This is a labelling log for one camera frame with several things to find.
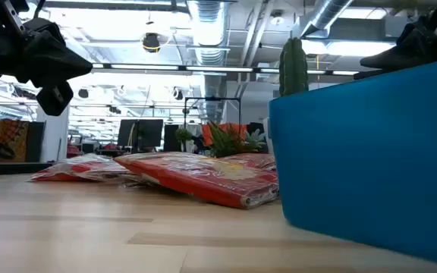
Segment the red Orville popcorn bag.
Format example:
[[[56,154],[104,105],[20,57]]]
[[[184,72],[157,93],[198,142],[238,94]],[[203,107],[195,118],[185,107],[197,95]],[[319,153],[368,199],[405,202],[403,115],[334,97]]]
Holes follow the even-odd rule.
[[[126,169],[113,158],[92,153],[56,162],[37,171],[30,177],[30,181],[92,182],[123,187],[141,187],[149,184],[140,174]]]
[[[186,152],[123,155],[115,161],[144,180],[206,202],[251,209],[279,196],[276,171]]]
[[[275,157],[272,154],[241,153],[224,157],[222,160],[251,168],[276,171]]]

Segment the black round ceiling pendant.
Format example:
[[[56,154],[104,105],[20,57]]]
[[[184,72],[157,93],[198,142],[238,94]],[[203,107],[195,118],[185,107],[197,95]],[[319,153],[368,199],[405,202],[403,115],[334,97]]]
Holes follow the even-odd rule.
[[[146,33],[142,39],[142,47],[148,53],[159,52],[161,45],[158,33]]]

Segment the tall green cactus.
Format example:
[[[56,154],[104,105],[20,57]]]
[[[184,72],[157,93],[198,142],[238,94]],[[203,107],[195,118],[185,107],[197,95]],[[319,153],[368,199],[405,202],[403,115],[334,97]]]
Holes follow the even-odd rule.
[[[307,60],[302,42],[297,37],[284,44],[279,62],[280,96],[289,96],[309,90]]]

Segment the red and blue food packet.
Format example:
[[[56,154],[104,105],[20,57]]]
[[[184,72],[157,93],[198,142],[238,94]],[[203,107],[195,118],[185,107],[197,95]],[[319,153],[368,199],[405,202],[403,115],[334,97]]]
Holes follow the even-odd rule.
[[[437,62],[273,99],[286,220],[437,262]]]

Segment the black computer monitor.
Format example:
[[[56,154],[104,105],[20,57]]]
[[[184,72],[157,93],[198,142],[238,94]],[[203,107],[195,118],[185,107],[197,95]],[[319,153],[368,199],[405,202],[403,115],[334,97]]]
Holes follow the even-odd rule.
[[[117,145],[123,147],[137,147],[139,121],[137,119],[121,120]]]
[[[140,146],[158,147],[161,146],[163,120],[139,120]]]

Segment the small background potted plant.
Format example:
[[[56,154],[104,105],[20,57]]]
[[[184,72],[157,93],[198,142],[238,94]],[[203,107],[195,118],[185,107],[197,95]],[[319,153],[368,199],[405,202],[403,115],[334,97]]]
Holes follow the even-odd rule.
[[[192,152],[194,148],[194,135],[185,128],[178,128],[175,131],[175,137],[181,144],[181,150],[183,152]]]

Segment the long linear ceiling light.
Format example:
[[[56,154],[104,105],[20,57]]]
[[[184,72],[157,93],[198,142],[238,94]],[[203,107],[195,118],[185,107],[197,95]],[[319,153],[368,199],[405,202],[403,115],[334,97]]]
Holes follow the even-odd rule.
[[[93,63],[94,69],[129,70],[129,71],[191,71],[215,73],[247,73],[247,74],[278,74],[278,68],[268,67],[219,67],[219,66],[187,66],[177,64],[109,64]]]

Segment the orange chair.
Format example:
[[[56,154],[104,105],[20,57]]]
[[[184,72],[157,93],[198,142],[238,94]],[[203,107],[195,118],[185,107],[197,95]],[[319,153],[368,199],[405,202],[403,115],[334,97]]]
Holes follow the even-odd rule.
[[[204,145],[214,146],[216,143],[225,144],[227,141],[244,141],[246,137],[247,126],[244,124],[224,123],[217,124],[208,122],[202,125],[202,134]]]

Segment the small green succulent plant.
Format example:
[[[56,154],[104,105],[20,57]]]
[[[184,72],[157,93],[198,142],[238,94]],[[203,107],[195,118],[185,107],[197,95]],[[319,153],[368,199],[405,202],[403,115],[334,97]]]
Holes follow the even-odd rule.
[[[224,158],[241,153],[259,152],[266,146],[266,134],[256,129],[252,133],[246,132],[244,141],[227,141],[225,144],[216,143],[210,147],[212,155],[216,158]]]

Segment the slanted silver ventilation duct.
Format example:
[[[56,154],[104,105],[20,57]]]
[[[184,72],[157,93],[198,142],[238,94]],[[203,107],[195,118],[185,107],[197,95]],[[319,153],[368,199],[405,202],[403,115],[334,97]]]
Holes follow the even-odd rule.
[[[333,23],[353,1],[316,0],[314,9],[303,17],[300,37],[327,38]]]

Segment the orange patterned wall panel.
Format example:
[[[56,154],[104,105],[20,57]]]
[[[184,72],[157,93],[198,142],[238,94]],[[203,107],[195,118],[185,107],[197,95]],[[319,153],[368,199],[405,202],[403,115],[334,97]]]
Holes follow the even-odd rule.
[[[12,159],[0,158],[0,162],[24,162],[27,154],[29,121],[0,120],[0,143],[14,151]]]

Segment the black metal table frame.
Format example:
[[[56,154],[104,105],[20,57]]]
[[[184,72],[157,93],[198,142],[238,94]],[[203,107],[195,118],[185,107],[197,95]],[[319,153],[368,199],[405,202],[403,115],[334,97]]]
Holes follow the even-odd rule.
[[[51,166],[53,166],[51,162],[0,162],[0,175],[32,174]]]

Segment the wide silver ventilation duct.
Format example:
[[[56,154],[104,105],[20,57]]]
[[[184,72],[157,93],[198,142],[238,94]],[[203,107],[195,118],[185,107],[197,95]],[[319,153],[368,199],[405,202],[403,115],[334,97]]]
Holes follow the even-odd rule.
[[[198,65],[211,67],[225,66],[225,50],[212,47],[225,46],[228,3],[215,0],[187,0],[190,12],[193,42],[200,48],[195,49]],[[203,97],[225,97],[225,78],[216,75],[204,75]],[[220,122],[224,102],[205,101],[207,121]]]

